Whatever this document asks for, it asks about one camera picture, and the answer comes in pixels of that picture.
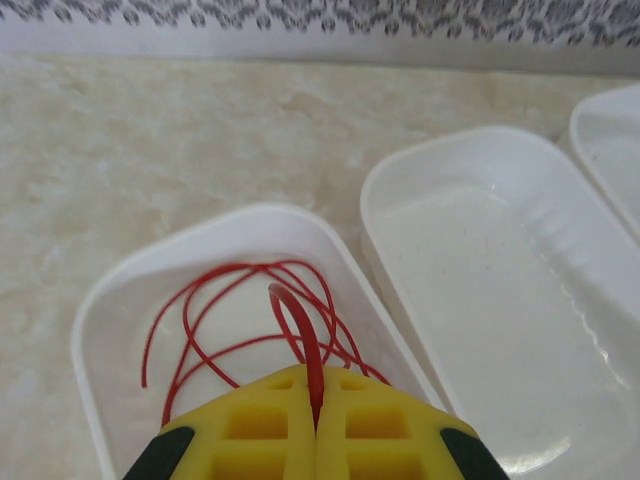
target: red wire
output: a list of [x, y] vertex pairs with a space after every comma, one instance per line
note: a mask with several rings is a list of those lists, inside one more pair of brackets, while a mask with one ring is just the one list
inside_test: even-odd
[[[326, 304], [320, 300], [313, 291], [298, 277], [295, 273], [293, 273], [289, 266], [300, 266], [309, 270], [313, 276], [316, 278], [318, 283], [320, 284], [323, 290], [323, 296], [326, 299]], [[190, 307], [191, 302], [195, 295], [202, 290], [206, 285], [210, 282], [221, 278], [225, 275], [231, 273], [239, 273], [245, 271], [239, 278], [235, 279], [233, 282], [228, 284], [225, 288], [219, 291], [211, 300], [207, 302], [205, 307], [200, 311], [197, 315], [193, 325], [190, 322]], [[288, 276], [289, 279], [283, 277], [278, 272]], [[269, 288], [271, 306], [273, 313], [276, 317], [278, 325], [282, 333], [273, 334], [273, 335], [265, 335], [258, 338], [252, 338], [246, 340], [244, 342], [237, 343], [230, 347], [227, 347], [219, 352], [214, 354], [207, 354], [200, 347], [196, 339], [196, 331], [199, 328], [200, 324], [204, 320], [207, 313], [216, 305], [218, 301], [220, 301], [225, 295], [231, 292], [234, 288], [239, 286], [241, 283], [245, 282], [249, 278], [254, 275], [261, 273], [266, 274], [272, 280], [275, 280], [277, 283], [272, 285]], [[300, 304], [300, 302], [295, 298], [295, 295], [298, 295], [300, 298], [307, 301], [311, 306], [313, 306], [320, 318], [322, 319], [325, 327], [329, 332], [329, 342], [328, 344], [317, 342], [317, 338], [315, 336], [315, 331], [313, 330], [313, 326], [311, 321], [309, 320], [308, 315], [304, 307]], [[148, 384], [148, 364], [149, 364], [149, 356], [151, 351], [151, 345], [153, 342], [153, 338], [157, 332], [158, 326], [164, 316], [166, 315], [169, 308], [174, 305], [181, 297], [185, 297], [183, 306], [182, 306], [182, 324], [187, 337], [187, 342], [183, 348], [182, 354], [178, 361], [178, 365], [174, 372], [172, 381], [169, 385], [169, 389], [167, 391], [167, 396], [165, 400], [163, 415], [162, 415], [162, 425], [165, 425], [171, 419], [171, 410], [173, 403], [180, 389], [184, 386], [187, 380], [200, 368], [207, 365], [211, 370], [213, 370], [222, 380], [224, 380], [229, 386], [232, 388], [237, 388], [239, 384], [233, 380], [228, 374], [226, 374], [218, 365], [216, 365], [215, 361], [220, 357], [231, 353], [233, 351], [237, 351], [241, 348], [248, 347], [250, 345], [255, 345], [258, 343], [271, 341], [271, 340], [281, 340], [284, 339], [289, 344], [291, 350], [293, 351], [296, 359], [300, 363], [307, 364], [308, 370], [308, 383], [310, 388], [310, 402], [312, 406], [312, 411], [314, 412], [314, 423], [317, 422], [317, 415], [319, 415], [320, 407], [322, 405], [322, 394], [318, 394], [318, 392], [322, 392], [324, 389], [324, 382], [318, 382], [318, 378], [322, 378], [319, 375], [322, 375], [322, 365], [324, 365], [329, 358], [333, 355], [337, 358], [340, 358], [344, 362], [344, 367], [349, 368], [351, 364], [356, 364], [361, 372], [366, 375], [373, 375], [378, 380], [384, 383], [388, 383], [387, 380], [373, 367], [367, 365], [362, 360], [360, 356], [360, 352], [355, 344], [355, 341], [345, 326], [345, 324], [340, 320], [335, 312], [335, 305], [333, 303], [333, 299], [331, 297], [331, 293], [329, 287], [322, 277], [320, 272], [313, 267], [311, 264], [304, 262], [302, 260], [283, 260], [279, 262], [274, 262], [270, 264], [258, 263], [258, 264], [248, 264], [248, 263], [231, 263], [218, 266], [213, 268], [212, 270], [205, 272], [201, 276], [197, 277], [193, 281], [191, 281], [188, 285], [178, 291], [175, 295], [173, 295], [167, 303], [163, 305], [160, 309], [154, 321], [152, 323], [151, 329], [147, 336], [147, 340], [145, 342], [145, 348], [142, 359], [142, 372], [141, 372], [141, 385], [143, 388], [147, 387]], [[282, 309], [280, 307], [280, 301], [285, 304], [285, 306], [289, 309], [290, 313], [293, 316], [294, 321], [298, 326], [298, 330], [300, 331], [300, 335], [296, 336], [291, 332], [284, 315], [282, 313]], [[351, 352], [349, 352], [341, 343], [339, 338], [339, 333], [342, 333], [346, 338]], [[304, 355], [300, 351], [298, 347], [298, 342], [301, 341], [304, 347]], [[186, 358], [189, 353], [189, 349], [193, 348], [196, 354], [200, 357], [200, 362], [191, 367], [182, 377], [181, 373], [184, 369], [184, 364]], [[324, 350], [324, 355], [320, 358], [320, 349]], [[317, 373], [317, 366], [320, 366], [320, 374]]]

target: yellow tool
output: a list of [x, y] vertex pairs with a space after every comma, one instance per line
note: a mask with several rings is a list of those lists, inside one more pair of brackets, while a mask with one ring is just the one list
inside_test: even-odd
[[324, 367], [317, 432], [304, 365], [168, 423], [124, 480], [502, 480], [466, 423], [392, 387]]

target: gray pattern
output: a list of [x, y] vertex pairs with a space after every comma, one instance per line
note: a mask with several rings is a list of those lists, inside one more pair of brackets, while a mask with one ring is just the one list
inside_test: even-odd
[[9, 12], [47, 21], [49, 11], [67, 23], [84, 17], [109, 24], [119, 16], [131, 26], [177, 27], [188, 19], [195, 28], [252, 24], [262, 31], [346, 28], [366, 35], [381, 29], [388, 36], [406, 31], [520, 42], [526, 35], [534, 44], [640, 45], [640, 0], [0, 0], [0, 22]]

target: white plastic container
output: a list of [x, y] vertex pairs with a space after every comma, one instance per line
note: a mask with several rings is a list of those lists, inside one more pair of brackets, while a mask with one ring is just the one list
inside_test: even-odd
[[637, 478], [640, 251], [566, 155], [461, 133], [382, 161], [360, 208], [392, 317], [512, 478]]
[[640, 85], [580, 102], [561, 146], [640, 242]]
[[[365, 361], [394, 386], [442, 407], [338, 235], [298, 208], [259, 205], [191, 228], [134, 255], [102, 278], [78, 310], [72, 356], [105, 479], [122, 478], [159, 429], [166, 389], [185, 342], [179, 312], [169, 311], [153, 345], [150, 386], [143, 390], [144, 341], [161, 305], [187, 281], [221, 262], [285, 257], [303, 258], [323, 273], [338, 314]], [[203, 322], [199, 335], [210, 351], [277, 332], [268, 284], [259, 277], [242, 286], [215, 309], [214, 318]], [[284, 342], [274, 342], [220, 363], [238, 380], [248, 382], [296, 360]], [[187, 384], [174, 412], [188, 411], [226, 391], [226, 385], [203, 369]]]

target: marble countertop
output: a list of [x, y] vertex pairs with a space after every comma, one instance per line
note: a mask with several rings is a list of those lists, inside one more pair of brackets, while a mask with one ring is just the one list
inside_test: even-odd
[[276, 200], [325, 217], [362, 264], [359, 190], [382, 157], [486, 124], [556, 139], [580, 99], [625, 83], [0, 56], [0, 480], [99, 478], [69, 337], [127, 254]]

